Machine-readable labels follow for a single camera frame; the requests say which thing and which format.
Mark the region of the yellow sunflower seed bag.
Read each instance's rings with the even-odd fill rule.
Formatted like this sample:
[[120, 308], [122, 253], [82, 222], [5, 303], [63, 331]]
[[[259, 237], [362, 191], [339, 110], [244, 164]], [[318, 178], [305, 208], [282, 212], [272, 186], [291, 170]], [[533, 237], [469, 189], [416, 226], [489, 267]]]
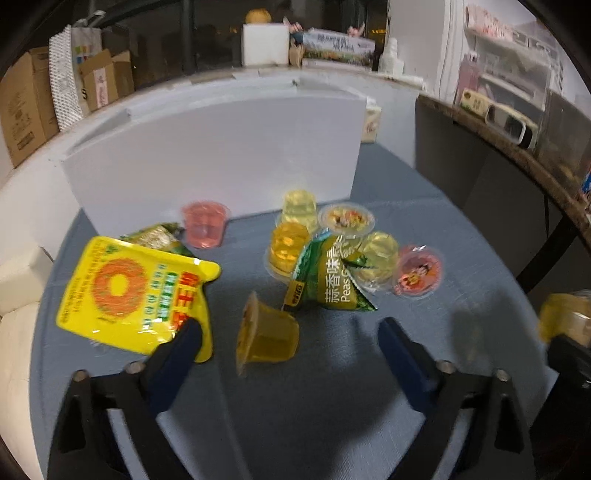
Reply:
[[150, 355], [189, 318], [202, 330], [197, 363], [211, 359], [211, 321], [204, 285], [221, 266], [110, 237], [85, 246], [56, 316], [66, 331], [111, 347]]

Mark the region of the small green gold snack bag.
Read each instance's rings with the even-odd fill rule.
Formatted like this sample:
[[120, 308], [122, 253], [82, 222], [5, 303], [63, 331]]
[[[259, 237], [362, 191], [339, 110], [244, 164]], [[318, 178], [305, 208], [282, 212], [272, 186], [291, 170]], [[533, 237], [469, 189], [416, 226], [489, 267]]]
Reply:
[[178, 223], [160, 223], [122, 235], [119, 239], [162, 252], [193, 257], [190, 249], [181, 242], [183, 232], [183, 227]]

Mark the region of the green peas snack bag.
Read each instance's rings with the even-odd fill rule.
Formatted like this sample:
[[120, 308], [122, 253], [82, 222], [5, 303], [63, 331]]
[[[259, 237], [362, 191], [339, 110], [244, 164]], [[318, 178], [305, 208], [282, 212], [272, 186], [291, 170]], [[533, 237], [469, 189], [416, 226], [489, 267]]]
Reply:
[[377, 311], [351, 270], [366, 260], [342, 236], [324, 231], [311, 239], [290, 275], [283, 311], [294, 312], [315, 304], [329, 310]]

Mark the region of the pink jelly cup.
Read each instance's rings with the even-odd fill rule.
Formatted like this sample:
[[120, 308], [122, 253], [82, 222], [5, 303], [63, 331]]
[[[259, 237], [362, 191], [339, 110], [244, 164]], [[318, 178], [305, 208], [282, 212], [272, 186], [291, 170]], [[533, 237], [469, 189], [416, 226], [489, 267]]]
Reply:
[[214, 201], [199, 201], [183, 206], [186, 242], [193, 248], [209, 249], [221, 245], [229, 210]]

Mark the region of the cream leather sofa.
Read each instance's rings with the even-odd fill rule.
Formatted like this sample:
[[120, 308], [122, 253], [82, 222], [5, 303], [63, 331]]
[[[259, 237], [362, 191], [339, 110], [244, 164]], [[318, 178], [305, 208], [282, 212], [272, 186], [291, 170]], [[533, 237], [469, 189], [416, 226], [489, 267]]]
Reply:
[[43, 477], [30, 414], [30, 365], [41, 298], [53, 261], [34, 246], [1, 264], [1, 437], [30, 479]]

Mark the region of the pale green jelly cup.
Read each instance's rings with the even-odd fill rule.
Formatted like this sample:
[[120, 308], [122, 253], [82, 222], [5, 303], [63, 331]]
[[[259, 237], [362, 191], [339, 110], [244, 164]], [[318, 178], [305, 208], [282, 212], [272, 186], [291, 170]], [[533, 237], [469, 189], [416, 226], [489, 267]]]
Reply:
[[352, 274], [363, 289], [370, 292], [388, 289], [398, 268], [399, 244], [389, 233], [374, 231], [360, 245], [363, 266], [353, 267]]

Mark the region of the jelly cup printed lid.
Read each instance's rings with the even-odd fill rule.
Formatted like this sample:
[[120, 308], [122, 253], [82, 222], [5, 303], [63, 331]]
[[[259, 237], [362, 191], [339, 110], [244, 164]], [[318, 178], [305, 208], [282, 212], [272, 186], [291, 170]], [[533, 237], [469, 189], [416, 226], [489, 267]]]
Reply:
[[363, 205], [341, 202], [322, 207], [318, 224], [343, 238], [360, 238], [373, 231], [375, 216]]

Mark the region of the orange yellow jelly cup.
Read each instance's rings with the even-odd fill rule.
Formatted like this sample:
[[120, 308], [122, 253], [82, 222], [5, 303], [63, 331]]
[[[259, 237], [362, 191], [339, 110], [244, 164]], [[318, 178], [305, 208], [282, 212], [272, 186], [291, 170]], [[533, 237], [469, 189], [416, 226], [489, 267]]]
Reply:
[[290, 278], [304, 246], [311, 240], [311, 234], [304, 225], [283, 222], [271, 232], [270, 246], [266, 261], [270, 271], [277, 276]]

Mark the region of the pale yellow jelly cup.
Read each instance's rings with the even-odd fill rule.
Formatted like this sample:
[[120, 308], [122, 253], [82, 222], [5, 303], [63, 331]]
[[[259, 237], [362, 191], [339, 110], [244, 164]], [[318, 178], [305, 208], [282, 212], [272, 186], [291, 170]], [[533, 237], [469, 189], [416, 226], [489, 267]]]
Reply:
[[311, 235], [318, 231], [318, 207], [315, 195], [307, 190], [290, 190], [283, 196], [283, 208], [276, 218], [276, 226], [283, 223], [304, 225]]

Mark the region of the black white device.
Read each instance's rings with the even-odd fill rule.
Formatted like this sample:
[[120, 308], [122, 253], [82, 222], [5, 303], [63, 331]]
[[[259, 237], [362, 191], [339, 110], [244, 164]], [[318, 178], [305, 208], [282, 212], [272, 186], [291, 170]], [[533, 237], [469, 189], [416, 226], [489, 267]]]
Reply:
[[533, 151], [539, 126], [529, 117], [509, 105], [492, 103], [485, 116], [486, 125], [512, 144]]

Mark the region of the white storage box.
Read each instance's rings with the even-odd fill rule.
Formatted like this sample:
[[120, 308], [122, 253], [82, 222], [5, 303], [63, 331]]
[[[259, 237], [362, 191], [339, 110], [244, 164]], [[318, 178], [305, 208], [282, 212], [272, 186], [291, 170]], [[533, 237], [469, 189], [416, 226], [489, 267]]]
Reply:
[[366, 98], [307, 78], [230, 79], [131, 105], [100, 121], [62, 167], [95, 230], [117, 237], [214, 201], [276, 211], [288, 191], [346, 199]]

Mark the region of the yellow green carton box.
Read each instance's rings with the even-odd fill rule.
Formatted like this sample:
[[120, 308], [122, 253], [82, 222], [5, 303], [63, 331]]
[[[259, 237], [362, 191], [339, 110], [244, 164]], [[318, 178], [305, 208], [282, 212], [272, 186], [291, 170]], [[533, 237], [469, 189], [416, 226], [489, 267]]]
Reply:
[[489, 122], [496, 120], [500, 103], [475, 90], [465, 88], [460, 96], [460, 107]]

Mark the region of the white spray bottle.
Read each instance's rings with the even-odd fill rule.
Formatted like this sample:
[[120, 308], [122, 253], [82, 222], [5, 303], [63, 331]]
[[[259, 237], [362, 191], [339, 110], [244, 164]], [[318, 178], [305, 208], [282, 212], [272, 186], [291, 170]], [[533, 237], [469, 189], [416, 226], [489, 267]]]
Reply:
[[378, 72], [391, 77], [399, 77], [404, 73], [404, 61], [398, 57], [398, 40], [389, 37], [380, 57]]

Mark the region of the printed gift box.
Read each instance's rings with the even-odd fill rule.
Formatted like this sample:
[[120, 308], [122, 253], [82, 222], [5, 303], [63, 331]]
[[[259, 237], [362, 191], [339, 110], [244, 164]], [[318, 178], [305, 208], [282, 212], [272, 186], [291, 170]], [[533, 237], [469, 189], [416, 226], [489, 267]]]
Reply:
[[371, 70], [376, 43], [373, 40], [329, 30], [310, 29], [301, 36], [304, 59]]

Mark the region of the orange pomelo fruit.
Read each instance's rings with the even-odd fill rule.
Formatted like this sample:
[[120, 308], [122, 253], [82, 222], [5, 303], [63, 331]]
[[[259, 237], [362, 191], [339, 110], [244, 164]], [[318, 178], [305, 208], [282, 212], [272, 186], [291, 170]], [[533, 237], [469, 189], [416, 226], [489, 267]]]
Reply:
[[245, 24], [267, 24], [270, 22], [271, 15], [266, 8], [252, 9], [245, 15]]

